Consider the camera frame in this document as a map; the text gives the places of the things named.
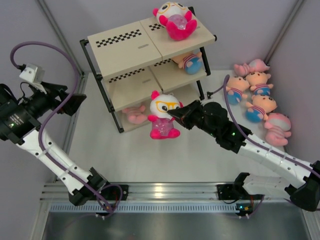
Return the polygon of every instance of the white plush toy with glasses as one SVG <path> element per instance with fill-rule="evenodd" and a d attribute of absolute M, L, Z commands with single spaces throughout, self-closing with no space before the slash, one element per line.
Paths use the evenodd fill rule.
<path fill-rule="evenodd" d="M 151 94 L 150 111 L 148 120 L 152 122 L 150 137 L 152 139 L 175 139 L 180 136 L 180 131 L 174 127 L 174 118 L 167 111 L 181 108 L 183 105 L 173 95 L 160 94 L 153 91 Z"/>

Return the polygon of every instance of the white table surface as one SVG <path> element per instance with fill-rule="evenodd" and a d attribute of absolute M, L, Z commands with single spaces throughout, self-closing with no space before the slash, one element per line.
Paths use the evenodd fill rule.
<path fill-rule="evenodd" d="M 230 70 L 212 71 L 201 83 L 203 91 L 214 91 L 222 85 Z M 110 182 L 229 182 L 241 172 L 276 176 L 255 161 L 224 150 L 215 139 L 194 127 L 181 131 L 176 139 L 152 140 L 151 125 L 119 133 L 99 92 L 94 76 L 89 74 L 69 152 L 70 158 L 88 170 L 94 167 Z M 226 107 L 223 91 L 213 96 Z M 242 106 L 232 106 L 239 124 L 263 138 L 263 124 L 250 123 L 244 118 Z"/>

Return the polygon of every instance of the plush doll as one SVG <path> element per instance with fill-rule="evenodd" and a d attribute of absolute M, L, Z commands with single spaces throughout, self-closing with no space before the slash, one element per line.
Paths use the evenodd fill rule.
<path fill-rule="evenodd" d="M 202 53 L 194 54 L 192 51 L 172 57 L 172 61 L 183 68 L 187 74 L 196 74 L 202 68 Z"/>
<path fill-rule="evenodd" d="M 267 114 L 277 108 L 276 101 L 272 97 L 263 94 L 253 95 L 252 104 L 246 102 L 245 105 L 248 108 L 245 112 L 245 116 L 253 123 L 259 123 L 262 120 L 268 120 Z"/>
<path fill-rule="evenodd" d="M 241 76 L 230 77 L 226 84 L 229 104 L 237 105 L 241 102 L 242 98 L 246 99 L 248 95 L 244 94 L 244 91 L 249 87 L 250 84 L 245 78 Z"/>
<path fill-rule="evenodd" d="M 288 144 L 288 140 L 291 136 L 291 122 L 286 115 L 281 113 L 270 113 L 268 120 L 264 123 L 264 127 L 268 129 L 265 136 L 267 143 L 274 147 L 282 147 Z"/>
<path fill-rule="evenodd" d="M 148 120 L 152 122 L 150 137 L 152 139 L 175 139 L 180 136 L 180 131 L 174 127 L 174 118 L 167 111 L 182 107 L 173 95 L 159 94 L 153 91 L 151 94 L 150 110 Z"/>
<path fill-rule="evenodd" d="M 254 95 L 263 94 L 270 96 L 270 89 L 274 87 L 273 84 L 267 84 L 271 74 L 266 74 L 260 71 L 254 71 L 247 75 L 245 79 L 251 85 L 250 90 L 253 91 Z"/>
<path fill-rule="evenodd" d="M 235 74 L 240 77 L 244 77 L 252 72 L 265 72 L 269 70 L 269 68 L 270 66 L 266 65 L 261 59 L 255 59 L 250 62 L 249 65 L 246 63 L 243 65 L 233 65 Z"/>
<path fill-rule="evenodd" d="M 153 15 L 176 41 L 186 39 L 197 28 L 197 20 L 192 19 L 192 12 L 181 3 L 168 1 L 160 8 L 153 9 Z"/>
<path fill-rule="evenodd" d="M 146 110 L 146 107 L 144 105 L 140 105 L 140 106 L 127 107 L 123 109 L 122 112 L 126 114 L 126 118 L 129 123 L 142 124 L 144 121 L 148 119 L 148 117 L 143 114 L 145 110 Z"/>

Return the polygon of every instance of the black and white checkered strip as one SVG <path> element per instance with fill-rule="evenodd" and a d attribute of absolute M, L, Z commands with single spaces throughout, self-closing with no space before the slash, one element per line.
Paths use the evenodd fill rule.
<path fill-rule="evenodd" d="M 131 38 L 135 38 L 136 36 L 142 35 L 141 31 L 139 29 L 135 30 L 135 31 L 131 31 L 131 32 L 127 32 L 124 34 L 120 34 L 119 36 L 114 36 L 113 38 L 109 37 L 108 39 L 103 39 L 101 41 L 96 41 L 96 46 L 98 48 L 102 47 L 102 46 L 107 46 L 107 45 L 111 45 L 114 43 L 118 43 L 120 41 L 124 41 L 127 39 L 131 39 Z"/>
<path fill-rule="evenodd" d="M 109 83 L 116 82 L 117 80 L 125 79 L 125 78 L 127 78 L 127 77 L 132 76 L 132 75 L 136 75 L 136 74 L 138 74 L 138 73 L 143 72 L 144 70 L 145 70 L 144 68 L 140 68 L 140 69 L 138 69 L 138 70 L 134 70 L 134 71 L 131 71 L 131 72 L 127 72 L 127 73 L 125 73 L 125 74 L 122 74 L 122 75 L 119 75 L 119 76 L 110 78 Z"/>
<path fill-rule="evenodd" d="M 166 63 L 170 63 L 171 62 L 171 59 L 166 59 L 166 60 L 163 60 L 163 61 L 160 61 L 160 62 L 157 62 L 156 64 L 154 64 L 153 66 L 160 66 L 162 64 L 166 64 Z"/>
<path fill-rule="evenodd" d="M 151 31 L 157 30 L 157 29 L 162 29 L 163 26 L 160 25 L 159 23 L 155 23 L 153 25 L 149 25 L 149 28 L 151 29 Z"/>

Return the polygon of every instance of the beige shelf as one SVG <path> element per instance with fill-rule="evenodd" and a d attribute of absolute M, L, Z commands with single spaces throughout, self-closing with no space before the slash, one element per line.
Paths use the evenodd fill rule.
<path fill-rule="evenodd" d="M 88 36 L 88 40 L 105 79 L 162 60 L 139 21 Z"/>
<path fill-rule="evenodd" d="M 153 91 L 162 91 L 149 67 L 127 72 L 104 82 L 116 112 L 149 99 Z"/>
<path fill-rule="evenodd" d="M 151 65 L 150 69 L 164 92 L 191 84 L 207 76 L 204 67 L 196 74 L 187 74 L 170 59 Z"/>
<path fill-rule="evenodd" d="M 162 55 L 162 60 L 165 60 L 215 42 L 216 37 L 194 15 L 192 18 L 197 20 L 197 28 L 187 39 L 181 41 L 171 39 L 155 17 L 140 22 Z"/>
<path fill-rule="evenodd" d="M 186 86 L 183 86 L 183 87 L 180 87 L 178 89 L 175 89 L 173 91 L 166 92 L 166 94 L 170 94 L 170 93 L 173 93 L 173 95 L 180 102 L 182 102 L 182 104 L 184 106 L 192 103 L 194 100 L 198 100 L 199 99 L 198 92 L 190 84 L 186 85 Z M 151 102 L 151 99 L 147 99 L 147 100 L 142 102 L 142 104 L 145 105 L 145 107 L 146 107 L 146 109 L 144 111 L 144 114 L 147 115 L 147 116 L 151 114 L 151 112 L 150 112 L 150 102 Z M 141 124 L 133 124 L 133 123 L 128 122 L 126 114 L 123 114 L 121 111 L 118 111 L 117 114 L 118 114 L 118 117 L 119 117 L 119 119 L 121 121 L 123 130 L 125 132 L 129 132 L 131 130 L 134 130 L 136 128 L 139 128 L 141 126 L 144 126 L 144 125 L 147 125 L 147 124 L 150 123 L 150 121 L 147 120 L 147 121 L 145 121 L 145 122 L 143 122 Z"/>

